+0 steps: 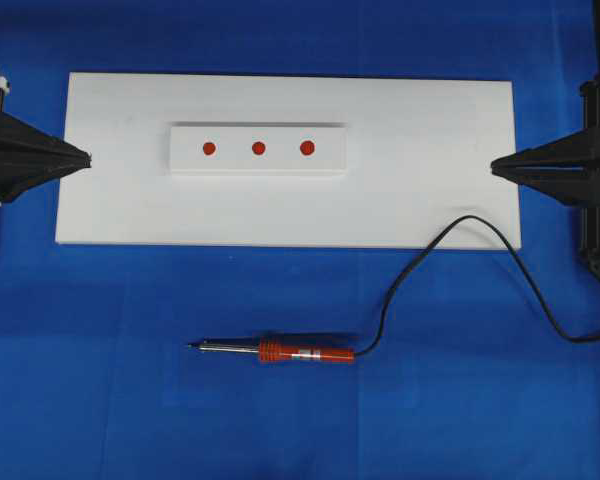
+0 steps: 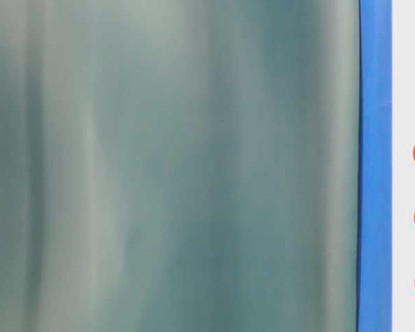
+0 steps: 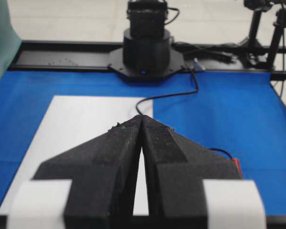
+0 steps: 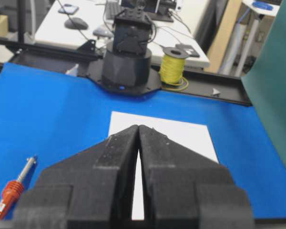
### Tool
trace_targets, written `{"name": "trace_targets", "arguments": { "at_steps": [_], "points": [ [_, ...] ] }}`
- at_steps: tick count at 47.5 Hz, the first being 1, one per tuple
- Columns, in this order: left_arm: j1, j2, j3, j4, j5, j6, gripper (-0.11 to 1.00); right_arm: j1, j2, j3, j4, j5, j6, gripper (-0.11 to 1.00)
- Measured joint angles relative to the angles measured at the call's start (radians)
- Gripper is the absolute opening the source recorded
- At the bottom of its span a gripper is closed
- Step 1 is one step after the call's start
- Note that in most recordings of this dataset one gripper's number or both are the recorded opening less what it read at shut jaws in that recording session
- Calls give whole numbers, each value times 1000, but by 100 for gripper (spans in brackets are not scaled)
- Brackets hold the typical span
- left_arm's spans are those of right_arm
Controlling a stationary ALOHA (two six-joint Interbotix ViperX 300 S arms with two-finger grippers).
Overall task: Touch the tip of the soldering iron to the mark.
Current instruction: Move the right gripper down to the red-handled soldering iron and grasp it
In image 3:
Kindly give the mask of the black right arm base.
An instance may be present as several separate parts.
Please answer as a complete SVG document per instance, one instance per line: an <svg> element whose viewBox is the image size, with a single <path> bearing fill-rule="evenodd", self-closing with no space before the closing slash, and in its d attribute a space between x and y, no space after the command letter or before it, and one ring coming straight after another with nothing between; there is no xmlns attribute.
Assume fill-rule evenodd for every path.
<svg viewBox="0 0 286 229"><path fill-rule="evenodd" d="M130 0L123 46L109 53L108 67L129 79L161 80L185 68L184 57L171 45L165 28L168 3L164 0Z"/></svg>

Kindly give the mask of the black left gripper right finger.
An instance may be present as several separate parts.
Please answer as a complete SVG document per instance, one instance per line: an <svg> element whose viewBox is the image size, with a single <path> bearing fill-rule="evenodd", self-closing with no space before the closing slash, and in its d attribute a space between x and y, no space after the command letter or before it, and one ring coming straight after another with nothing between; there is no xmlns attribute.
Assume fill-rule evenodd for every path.
<svg viewBox="0 0 286 229"><path fill-rule="evenodd" d="M242 179L236 165L143 116L141 124L150 216L160 229L206 229L203 179Z"/></svg>

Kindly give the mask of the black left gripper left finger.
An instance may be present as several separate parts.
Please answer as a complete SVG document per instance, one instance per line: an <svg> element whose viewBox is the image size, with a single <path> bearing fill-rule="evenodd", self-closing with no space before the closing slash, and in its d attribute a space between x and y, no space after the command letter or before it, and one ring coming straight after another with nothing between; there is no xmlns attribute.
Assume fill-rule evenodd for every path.
<svg viewBox="0 0 286 229"><path fill-rule="evenodd" d="M70 179L68 229L117 229L133 215L142 142L140 115L40 164L35 180Z"/></svg>

